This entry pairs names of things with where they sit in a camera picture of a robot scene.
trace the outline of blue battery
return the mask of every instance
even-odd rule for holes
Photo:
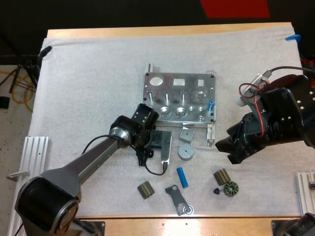
[[[182,167],[178,167],[176,170],[177,170],[179,179],[180,179],[180,181],[182,183],[182,187],[183,188],[187,188],[188,187],[188,183],[187,183],[187,180],[186,180],[183,168]]]

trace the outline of wooden table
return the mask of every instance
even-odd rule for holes
[[[230,25],[103,28],[103,29],[51,29],[47,37],[95,38],[126,36],[167,36],[222,33],[259,28],[291,26],[291,23],[253,23]],[[288,220],[299,216],[250,216],[250,215],[177,215],[104,216],[83,217],[103,220],[106,236],[271,236],[272,220]]]

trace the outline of blue clip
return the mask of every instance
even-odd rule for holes
[[[215,107],[215,102],[214,100],[210,100],[209,103],[208,103],[208,112],[212,112],[214,110],[214,107]]]
[[[299,35],[299,34],[291,35],[291,36],[285,38],[285,40],[286,41],[296,40],[296,42],[300,42],[301,35]]]

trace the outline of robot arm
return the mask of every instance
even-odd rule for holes
[[[258,75],[247,85],[238,101],[252,112],[227,130],[229,137],[218,141],[219,151],[229,153],[239,164],[266,146],[304,140],[315,148],[315,92],[304,75],[287,75],[269,83]]]
[[[132,146],[142,166],[146,166],[147,158],[153,156],[152,148],[161,148],[165,172],[171,132],[153,130],[157,118],[158,113],[140,104],[131,119],[124,116],[116,119],[110,129],[110,138],[64,167],[45,171],[25,183],[18,194],[15,209],[22,218],[26,234],[68,235],[81,201],[81,185],[121,147]]]

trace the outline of green gear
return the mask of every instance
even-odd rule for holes
[[[238,188],[237,183],[230,181],[225,184],[223,188],[223,193],[227,195],[228,197],[233,197],[238,193],[238,190],[239,188]]]

